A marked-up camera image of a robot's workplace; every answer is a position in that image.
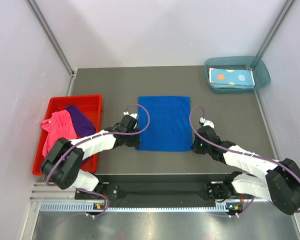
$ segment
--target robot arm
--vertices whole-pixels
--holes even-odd
[[[93,174],[80,169],[82,161],[96,153],[114,149],[122,145],[126,145],[127,147],[140,146],[141,142],[138,134],[118,134],[138,132],[137,118],[138,114],[129,115],[129,113],[125,112],[121,122],[115,124],[113,127],[107,127],[96,134],[74,140],[59,138],[44,159],[40,167],[41,172],[45,176],[48,176],[60,157],[67,150],[73,148],[67,160],[63,160],[53,171],[50,181],[62,190],[74,187],[93,191],[99,180]]]
[[[201,128],[197,131],[205,139],[226,149],[254,155],[230,141],[221,141],[216,135],[211,121],[200,120]],[[221,199],[249,194],[272,202],[282,212],[292,215],[300,208],[300,184],[280,166],[272,162],[244,154],[236,154],[210,145],[195,136],[191,147],[196,154],[209,154],[212,159],[229,166],[242,169],[247,173],[235,171],[228,175],[223,183],[210,183],[208,190]],[[300,178],[300,168],[286,158],[281,162]]]

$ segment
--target white dot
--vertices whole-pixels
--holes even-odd
[[[240,81],[245,81],[246,80],[246,77],[243,76],[243,75],[239,75],[238,78],[239,78]]]

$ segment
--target orange dot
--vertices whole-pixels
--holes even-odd
[[[225,79],[225,75],[223,75],[223,74],[219,74],[219,75],[218,75],[218,79],[219,79],[219,80],[223,80],[223,79]]]

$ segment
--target white wall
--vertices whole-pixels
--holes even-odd
[[[73,68],[255,55],[285,0],[36,0]]]
[[[295,1],[263,58],[271,84],[264,103],[282,158],[300,166],[300,0]]]
[[[0,240],[21,233],[49,99],[69,82],[25,0],[0,1]]]

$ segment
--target metal floor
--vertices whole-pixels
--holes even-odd
[[[274,157],[254,93],[215,94],[210,91],[202,66],[131,67],[79,69],[73,95],[101,94],[101,127],[113,126],[138,96],[189,96],[191,106],[202,105],[222,140],[244,149]],[[193,122],[199,126],[200,112]],[[118,147],[98,157],[100,174],[230,173],[236,170],[192,152],[150,152]],[[44,212],[47,231],[72,213]],[[255,202],[239,219],[205,213],[107,213],[92,220],[76,216],[43,236],[38,226],[34,240],[298,240],[293,216],[269,203]]]

